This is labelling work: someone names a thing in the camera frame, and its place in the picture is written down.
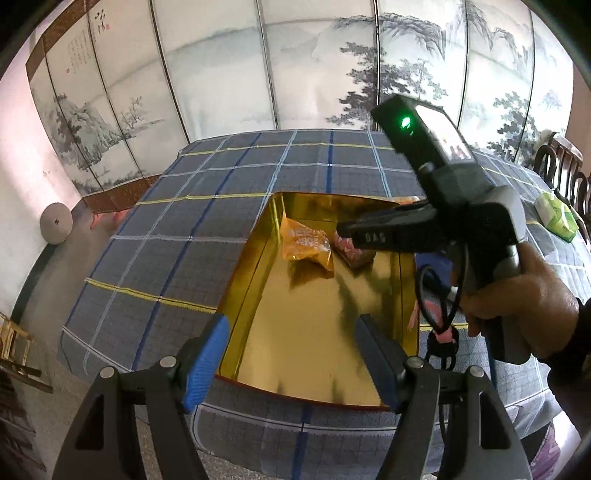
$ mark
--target table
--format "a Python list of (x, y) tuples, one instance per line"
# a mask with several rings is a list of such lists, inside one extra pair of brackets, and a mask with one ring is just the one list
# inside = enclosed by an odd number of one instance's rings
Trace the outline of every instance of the table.
[[(583, 301), (591, 256), (540, 223), (533, 201), (548, 190), (532, 171), (483, 151), (476, 159), (497, 185), (521, 195), (528, 241)], [(58, 356), (91, 381), (105, 365), (152, 365), (201, 332), (215, 311), (243, 244), (274, 192), (422, 195), (403, 155), (380, 132), (290, 130), (201, 140), (178, 154), (129, 213), (86, 279), (60, 339)], [(420, 355), (427, 331), (420, 334)], [(457, 369), (482, 366), (521, 437), (559, 411), (548, 368), (531, 358), (492, 360), (482, 337), (460, 330)], [(191, 418), (196, 444), (246, 468), (282, 478), (374, 479), (397, 417), (376, 409), (312, 404), (215, 379)], [(435, 425), (426, 471), (439, 466)]]

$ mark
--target food wrapper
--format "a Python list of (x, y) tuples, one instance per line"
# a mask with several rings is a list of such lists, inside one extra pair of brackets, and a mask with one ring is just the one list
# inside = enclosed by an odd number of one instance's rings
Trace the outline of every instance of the food wrapper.
[(337, 232), (333, 236), (335, 251), (347, 262), (349, 268), (357, 269), (370, 264), (375, 258), (374, 250), (361, 250), (353, 246), (350, 238), (343, 238)]
[(284, 212), (280, 234), (283, 260), (307, 258), (319, 263), (330, 272), (335, 270), (330, 242), (323, 230), (314, 230), (302, 225), (300, 222), (287, 218)]
[(562, 240), (572, 242), (579, 230), (573, 213), (565, 203), (552, 192), (542, 192), (536, 198), (534, 207), (544, 226)]

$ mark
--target painted folding screen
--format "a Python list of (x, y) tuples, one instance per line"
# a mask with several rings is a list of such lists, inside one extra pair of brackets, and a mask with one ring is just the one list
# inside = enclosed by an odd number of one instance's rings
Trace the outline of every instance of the painted folding screen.
[(566, 129), (573, 68), (519, 0), (75, 0), (27, 73), (67, 174), (104, 212), (132, 206), (189, 142), (371, 129), (393, 93), (531, 166), (541, 134)]

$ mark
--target sleeve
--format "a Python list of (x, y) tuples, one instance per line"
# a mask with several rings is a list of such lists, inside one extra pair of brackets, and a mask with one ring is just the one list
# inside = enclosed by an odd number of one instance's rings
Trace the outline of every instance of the sleeve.
[(567, 346), (540, 361), (550, 367), (548, 386), (581, 437), (591, 426), (591, 300), (579, 300), (579, 321)]

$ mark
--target hand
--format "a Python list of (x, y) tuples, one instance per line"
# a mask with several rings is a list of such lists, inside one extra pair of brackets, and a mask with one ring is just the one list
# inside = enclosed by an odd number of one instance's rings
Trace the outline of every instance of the hand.
[(531, 245), (523, 242), (517, 250), (521, 275), (491, 283), (473, 295), (462, 294), (468, 335), (480, 333), (476, 318), (512, 316), (533, 354), (546, 358), (560, 352), (573, 336), (579, 303)]

